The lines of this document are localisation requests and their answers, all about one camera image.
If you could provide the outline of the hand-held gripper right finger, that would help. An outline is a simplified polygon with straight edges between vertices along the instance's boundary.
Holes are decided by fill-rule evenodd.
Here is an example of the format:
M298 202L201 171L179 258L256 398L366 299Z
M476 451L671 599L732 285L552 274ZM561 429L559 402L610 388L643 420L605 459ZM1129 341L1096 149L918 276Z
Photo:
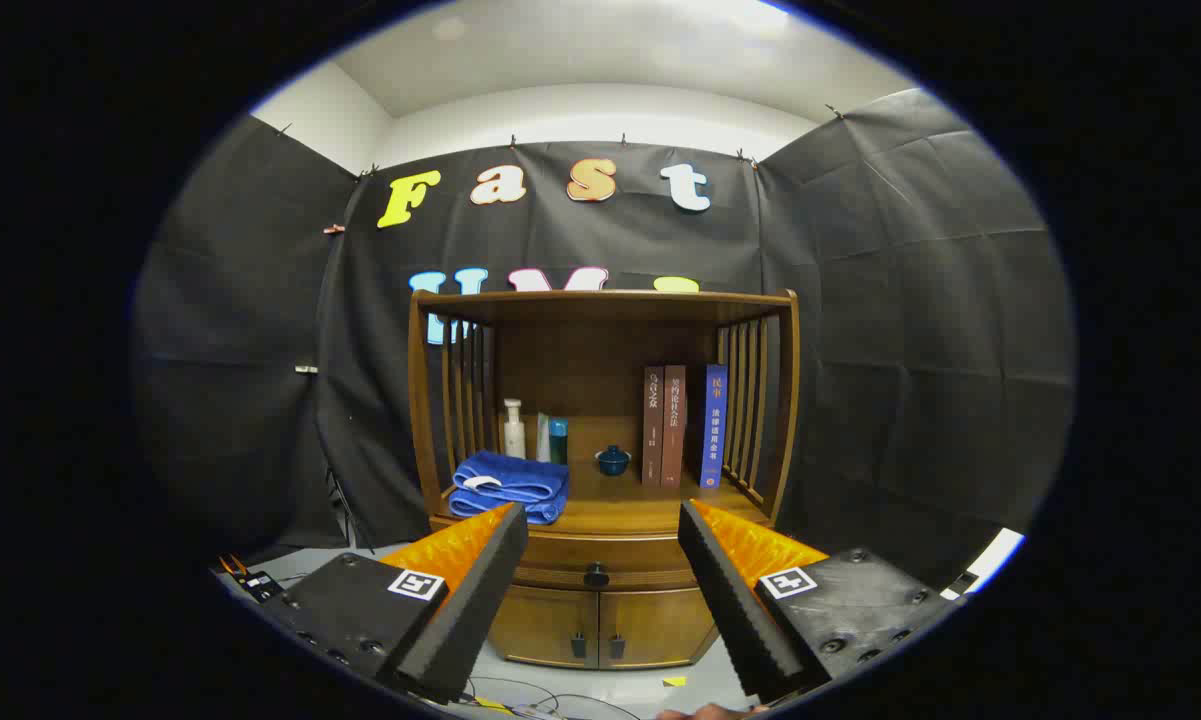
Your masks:
M873 550L825 553L695 498L679 509L679 546L743 691L764 703L864 673L964 605Z

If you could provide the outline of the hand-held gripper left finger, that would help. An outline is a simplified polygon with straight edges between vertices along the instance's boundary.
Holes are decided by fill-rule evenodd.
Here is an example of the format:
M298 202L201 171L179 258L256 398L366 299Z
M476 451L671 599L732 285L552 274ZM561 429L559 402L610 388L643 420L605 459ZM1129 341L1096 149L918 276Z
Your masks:
M466 691L528 542L522 503L458 521L384 559L343 553L259 605L331 665L446 704Z

